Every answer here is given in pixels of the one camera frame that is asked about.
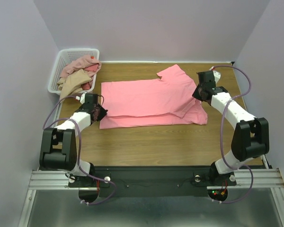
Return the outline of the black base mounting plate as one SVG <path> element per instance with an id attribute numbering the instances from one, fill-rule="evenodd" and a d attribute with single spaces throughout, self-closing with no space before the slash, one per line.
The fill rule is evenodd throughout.
<path id="1" fill-rule="evenodd" d="M 210 179 L 209 166 L 97 166 L 95 177 L 109 177 L 115 185 L 96 183 L 88 176 L 73 176 L 68 186 L 98 192 L 107 197 L 115 192 L 115 197 L 166 197 L 166 196 L 208 196 L 209 188 L 230 188 L 236 185 L 230 177 L 234 173 L 217 175 Z"/>

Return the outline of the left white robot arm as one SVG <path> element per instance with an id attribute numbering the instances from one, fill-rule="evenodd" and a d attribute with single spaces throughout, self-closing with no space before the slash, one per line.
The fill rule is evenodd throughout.
<path id="1" fill-rule="evenodd" d="M 74 96 L 81 103 L 80 107 L 69 118 L 61 118 L 43 125 L 39 165 L 44 169 L 65 172 L 70 183 L 78 180 L 85 186 L 100 182 L 110 183 L 110 178 L 96 177 L 92 163 L 80 158 L 82 148 L 82 131 L 95 122 L 101 121 L 107 114 L 98 101 L 102 95 L 83 93 Z"/>

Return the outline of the aluminium frame rail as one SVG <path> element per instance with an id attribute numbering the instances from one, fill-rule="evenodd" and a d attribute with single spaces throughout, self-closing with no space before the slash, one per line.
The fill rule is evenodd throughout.
<path id="1" fill-rule="evenodd" d="M 67 190 L 69 180 L 63 171 L 33 171 L 29 190 Z"/>

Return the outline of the dusty pink t shirt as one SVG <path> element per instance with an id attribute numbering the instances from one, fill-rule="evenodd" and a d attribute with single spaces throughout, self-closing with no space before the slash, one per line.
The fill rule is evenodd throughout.
<path id="1" fill-rule="evenodd" d="M 65 66 L 60 74 L 60 78 L 66 78 L 68 77 L 70 74 L 72 74 L 73 72 L 76 72 L 80 69 L 83 69 L 83 58 L 80 57 L 74 61 L 72 61 L 70 64 L 68 64 L 67 66 Z"/>

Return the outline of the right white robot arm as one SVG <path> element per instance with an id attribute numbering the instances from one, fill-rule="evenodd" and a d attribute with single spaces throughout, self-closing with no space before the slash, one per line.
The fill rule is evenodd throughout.
<path id="1" fill-rule="evenodd" d="M 265 118 L 257 118 L 243 109 L 224 87 L 216 83 L 221 75 L 215 70 L 198 73 L 198 85 L 192 96 L 207 102 L 222 114 L 234 129 L 231 149 L 210 166 L 208 179 L 220 184 L 233 171 L 269 151 L 269 125 Z"/>

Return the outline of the beige t shirt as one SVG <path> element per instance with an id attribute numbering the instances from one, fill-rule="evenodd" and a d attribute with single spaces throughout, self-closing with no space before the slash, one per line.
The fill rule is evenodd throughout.
<path id="1" fill-rule="evenodd" d="M 60 100 L 71 94 L 83 91 L 82 86 L 86 83 L 90 85 L 91 81 L 92 77 L 83 69 L 75 71 L 65 78 L 60 78 L 57 82 Z"/>

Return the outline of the red t shirt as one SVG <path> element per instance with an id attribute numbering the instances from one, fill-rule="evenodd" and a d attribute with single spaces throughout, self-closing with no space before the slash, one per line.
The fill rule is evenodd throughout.
<path id="1" fill-rule="evenodd" d="M 82 58 L 83 58 L 83 66 L 84 66 L 83 70 L 91 78 L 91 81 L 83 84 L 81 88 L 83 90 L 90 90 L 94 76 L 101 69 L 101 62 L 91 55 L 85 55 Z"/>

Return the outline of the bright pink t shirt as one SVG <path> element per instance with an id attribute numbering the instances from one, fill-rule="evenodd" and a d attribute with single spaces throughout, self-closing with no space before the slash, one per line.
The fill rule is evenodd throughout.
<path id="1" fill-rule="evenodd" d="M 156 79 L 103 82 L 107 115 L 100 129 L 140 126 L 206 125 L 208 115 L 193 98 L 196 84 L 178 65 L 157 73 Z"/>

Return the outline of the white plastic laundry basket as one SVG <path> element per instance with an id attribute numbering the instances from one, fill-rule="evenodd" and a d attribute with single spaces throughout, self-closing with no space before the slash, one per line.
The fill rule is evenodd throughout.
<path id="1" fill-rule="evenodd" d="M 49 93 L 60 95 L 61 91 L 58 89 L 57 82 L 60 79 L 62 70 L 66 65 L 84 55 L 91 55 L 99 60 L 100 52 L 98 49 L 93 48 L 69 48 L 58 52 L 48 83 Z"/>

